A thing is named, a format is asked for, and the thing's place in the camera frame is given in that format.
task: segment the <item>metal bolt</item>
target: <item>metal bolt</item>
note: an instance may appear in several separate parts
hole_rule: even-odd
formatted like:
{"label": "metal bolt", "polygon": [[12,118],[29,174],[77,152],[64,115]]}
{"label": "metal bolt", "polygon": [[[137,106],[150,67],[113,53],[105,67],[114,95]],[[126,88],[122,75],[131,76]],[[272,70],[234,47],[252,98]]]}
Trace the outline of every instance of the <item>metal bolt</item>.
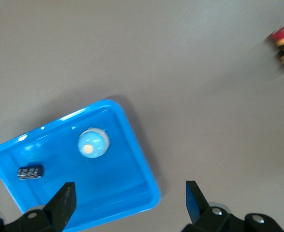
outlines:
{"label": "metal bolt", "polygon": [[213,208],[212,212],[213,212],[213,214],[216,214],[216,215],[219,215],[219,216],[223,214],[223,212],[219,208]]}
{"label": "metal bolt", "polygon": [[259,215],[253,215],[253,220],[254,220],[255,222],[260,223],[260,224],[263,224],[263,223],[264,223],[264,219],[263,219],[261,216],[259,216]]}
{"label": "metal bolt", "polygon": [[35,212],[30,213],[30,214],[28,215],[28,218],[29,218],[29,219],[31,219],[31,218],[35,218],[35,217],[36,217],[36,215],[37,215],[37,213],[35,213]]}

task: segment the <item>black battery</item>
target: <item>black battery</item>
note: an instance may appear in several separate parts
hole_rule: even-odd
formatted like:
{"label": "black battery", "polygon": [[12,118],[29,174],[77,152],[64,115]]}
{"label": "black battery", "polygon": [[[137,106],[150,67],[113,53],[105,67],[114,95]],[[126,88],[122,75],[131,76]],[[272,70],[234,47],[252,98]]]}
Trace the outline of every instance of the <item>black battery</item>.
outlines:
{"label": "black battery", "polygon": [[25,179],[37,179],[41,178],[44,173],[44,168],[42,165],[31,165],[26,167],[20,167],[18,169],[17,176],[21,180]]}

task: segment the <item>black robotic claw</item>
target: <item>black robotic claw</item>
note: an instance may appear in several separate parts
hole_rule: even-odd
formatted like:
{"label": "black robotic claw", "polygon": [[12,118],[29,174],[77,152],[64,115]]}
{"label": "black robotic claw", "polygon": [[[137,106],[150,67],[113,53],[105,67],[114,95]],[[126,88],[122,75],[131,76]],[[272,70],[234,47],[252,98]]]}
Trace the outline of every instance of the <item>black robotic claw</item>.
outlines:
{"label": "black robotic claw", "polygon": [[186,205],[192,221],[182,232],[284,232],[267,215],[248,214],[238,219],[219,207],[211,207],[195,181],[186,182]]}
{"label": "black robotic claw", "polygon": [[75,183],[65,183],[42,210],[26,212],[7,225],[0,218],[0,232],[61,232],[75,209]]}

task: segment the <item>gray floor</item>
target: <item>gray floor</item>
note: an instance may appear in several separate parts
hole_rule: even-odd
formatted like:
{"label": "gray floor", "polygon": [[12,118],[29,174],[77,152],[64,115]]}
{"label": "gray floor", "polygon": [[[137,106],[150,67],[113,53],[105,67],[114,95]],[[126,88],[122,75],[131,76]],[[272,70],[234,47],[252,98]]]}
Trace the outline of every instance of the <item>gray floor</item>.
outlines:
{"label": "gray floor", "polygon": [[[92,232],[178,232],[186,180],[284,229],[284,0],[0,0],[0,143],[104,98],[125,109],[163,197]],[[0,181],[0,217],[20,212]]]}

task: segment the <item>blue plastic tray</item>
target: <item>blue plastic tray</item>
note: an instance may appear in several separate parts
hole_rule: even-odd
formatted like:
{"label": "blue plastic tray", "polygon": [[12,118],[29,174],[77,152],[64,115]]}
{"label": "blue plastic tray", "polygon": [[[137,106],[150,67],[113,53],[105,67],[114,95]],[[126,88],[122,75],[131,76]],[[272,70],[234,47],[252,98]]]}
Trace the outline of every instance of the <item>blue plastic tray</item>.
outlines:
{"label": "blue plastic tray", "polygon": [[[77,148],[88,128],[107,133],[105,154],[89,159]],[[41,164],[40,179],[19,180],[19,167]],[[102,100],[0,145],[0,178],[24,213],[46,204],[65,182],[75,182],[77,208],[64,231],[151,209],[160,192],[121,107]]]}

